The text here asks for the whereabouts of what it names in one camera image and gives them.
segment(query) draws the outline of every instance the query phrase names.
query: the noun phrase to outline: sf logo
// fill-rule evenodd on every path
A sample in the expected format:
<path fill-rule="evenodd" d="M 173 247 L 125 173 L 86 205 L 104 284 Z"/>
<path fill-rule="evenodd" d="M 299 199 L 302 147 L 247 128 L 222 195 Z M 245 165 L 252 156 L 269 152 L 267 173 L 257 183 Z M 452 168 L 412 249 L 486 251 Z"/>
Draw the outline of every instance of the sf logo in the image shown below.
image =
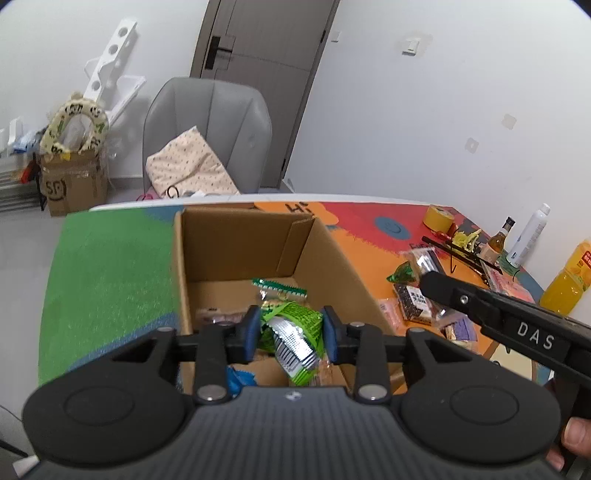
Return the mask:
<path fill-rule="evenodd" d="M 63 200 L 66 198 L 66 182 L 64 179 L 47 180 L 45 182 L 45 191 L 47 198 L 53 201 Z"/>

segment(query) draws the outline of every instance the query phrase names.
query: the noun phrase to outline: snack package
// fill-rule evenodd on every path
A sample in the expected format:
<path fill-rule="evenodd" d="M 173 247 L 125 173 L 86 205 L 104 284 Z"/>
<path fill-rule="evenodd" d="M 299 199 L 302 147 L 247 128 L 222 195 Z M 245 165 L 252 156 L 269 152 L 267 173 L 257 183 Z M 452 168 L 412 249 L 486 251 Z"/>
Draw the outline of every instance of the snack package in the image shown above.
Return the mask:
<path fill-rule="evenodd" d="M 277 299 L 304 303 L 308 295 L 307 290 L 303 288 L 292 287 L 276 281 L 264 280 L 263 278 L 253 278 L 252 284 L 259 288 L 259 301 Z"/>
<path fill-rule="evenodd" d="M 520 284 L 513 281 L 511 277 L 497 272 L 497 270 L 489 267 L 484 262 L 481 264 L 486 274 L 486 278 L 488 279 L 488 285 L 492 291 L 507 295 L 508 297 L 514 297 L 516 299 L 535 303 L 531 293 Z"/>
<path fill-rule="evenodd" d="M 401 332 L 404 327 L 404 319 L 398 310 L 399 303 L 398 298 L 395 297 L 378 300 L 379 308 L 382 310 L 384 317 L 392 327 L 394 333 Z"/>
<path fill-rule="evenodd" d="M 472 352 L 478 351 L 478 336 L 474 324 L 467 317 L 447 325 L 443 331 L 446 338 Z"/>
<path fill-rule="evenodd" d="M 280 307 L 284 303 L 288 303 L 288 302 L 286 302 L 285 300 L 280 300 L 280 299 L 264 300 L 261 302 L 262 314 L 264 315 L 266 313 L 269 313 L 270 311 L 276 309 L 277 307 Z"/>
<path fill-rule="evenodd" d="M 343 377 L 340 368 L 330 363 L 330 360 L 326 353 L 320 359 L 318 363 L 318 372 L 310 382 L 308 383 L 309 387 L 344 387 L 349 391 L 349 387 L 345 378 Z"/>
<path fill-rule="evenodd" d="M 294 385 L 307 385 L 324 355 L 322 314 L 296 302 L 277 307 L 263 315 L 259 347 L 275 352 Z"/>
<path fill-rule="evenodd" d="M 245 313 L 246 311 L 236 313 L 222 313 L 221 310 L 212 307 L 208 309 L 197 309 L 195 312 L 195 318 L 196 320 L 200 320 L 203 323 L 240 323 Z"/>
<path fill-rule="evenodd" d="M 407 322 L 412 321 L 432 325 L 437 329 L 442 329 L 461 320 L 463 313 L 425 298 L 418 288 L 421 276 L 427 272 L 436 271 L 445 275 L 445 270 L 437 258 L 435 248 L 414 248 L 398 254 L 409 262 L 416 278 L 416 281 L 412 284 L 394 284 L 394 291 L 400 299 L 404 319 Z"/>
<path fill-rule="evenodd" d="M 418 322 L 431 325 L 431 307 L 421 290 L 412 285 L 395 283 L 394 291 L 400 301 L 400 310 L 405 322 Z"/>

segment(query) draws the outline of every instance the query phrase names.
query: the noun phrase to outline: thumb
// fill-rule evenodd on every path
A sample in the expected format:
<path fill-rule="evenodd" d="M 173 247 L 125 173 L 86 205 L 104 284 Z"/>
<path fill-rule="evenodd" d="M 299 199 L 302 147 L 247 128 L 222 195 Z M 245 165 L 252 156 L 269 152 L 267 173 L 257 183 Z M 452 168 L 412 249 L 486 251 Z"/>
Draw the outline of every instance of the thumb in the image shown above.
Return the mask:
<path fill-rule="evenodd" d="M 562 444 L 577 455 L 591 458 L 591 421 L 572 417 L 564 429 Z"/>

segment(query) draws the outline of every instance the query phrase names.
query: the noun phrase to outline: white wall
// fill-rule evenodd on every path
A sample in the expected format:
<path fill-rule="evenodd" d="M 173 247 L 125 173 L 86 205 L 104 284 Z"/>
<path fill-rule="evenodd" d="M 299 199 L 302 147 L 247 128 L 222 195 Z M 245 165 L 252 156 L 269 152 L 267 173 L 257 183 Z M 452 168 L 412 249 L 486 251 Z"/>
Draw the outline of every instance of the white wall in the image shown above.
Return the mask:
<path fill-rule="evenodd" d="M 590 19 L 569 0 L 342 0 L 337 30 L 285 179 L 452 205 L 489 233 L 511 215 L 509 247 L 546 202 L 526 263 L 546 288 L 591 235 Z M 413 31 L 433 40 L 403 56 Z M 591 323 L 591 294 L 573 316 Z"/>
<path fill-rule="evenodd" d="M 120 20 L 138 21 L 123 71 L 147 82 L 111 131 L 121 138 L 112 177 L 141 176 L 141 139 L 151 101 L 171 77 L 189 75 L 207 0 L 12 0 L 0 12 L 0 125 L 30 128 L 84 92 L 87 60 L 102 54 Z"/>

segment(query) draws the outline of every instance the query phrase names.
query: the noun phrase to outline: red label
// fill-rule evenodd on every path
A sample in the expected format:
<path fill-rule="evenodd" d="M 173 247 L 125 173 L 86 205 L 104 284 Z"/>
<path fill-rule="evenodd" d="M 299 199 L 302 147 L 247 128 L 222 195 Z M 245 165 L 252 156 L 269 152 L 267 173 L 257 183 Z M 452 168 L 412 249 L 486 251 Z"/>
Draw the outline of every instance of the red label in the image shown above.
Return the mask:
<path fill-rule="evenodd" d="M 583 254 L 583 259 L 582 259 L 589 268 L 591 268 L 591 252 L 589 250 L 587 250 L 584 254 Z"/>

